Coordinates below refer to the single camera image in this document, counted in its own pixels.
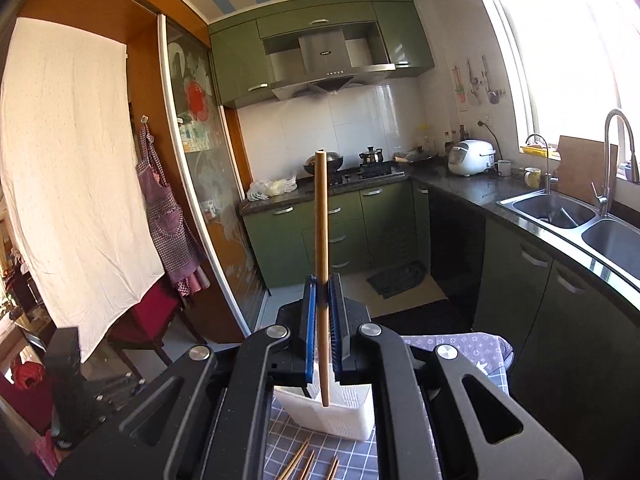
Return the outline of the pink sleeve left forearm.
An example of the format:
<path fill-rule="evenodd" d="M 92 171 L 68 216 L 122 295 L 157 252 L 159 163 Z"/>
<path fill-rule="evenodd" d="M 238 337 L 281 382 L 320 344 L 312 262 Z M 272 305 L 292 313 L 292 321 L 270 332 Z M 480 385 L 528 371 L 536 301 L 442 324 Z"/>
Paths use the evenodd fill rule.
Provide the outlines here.
<path fill-rule="evenodd" d="M 58 456 L 58 451 L 56 450 L 50 431 L 47 431 L 44 436 L 35 440 L 32 445 L 32 452 L 38 458 L 40 464 L 49 476 L 54 477 L 60 466 L 61 457 Z"/>

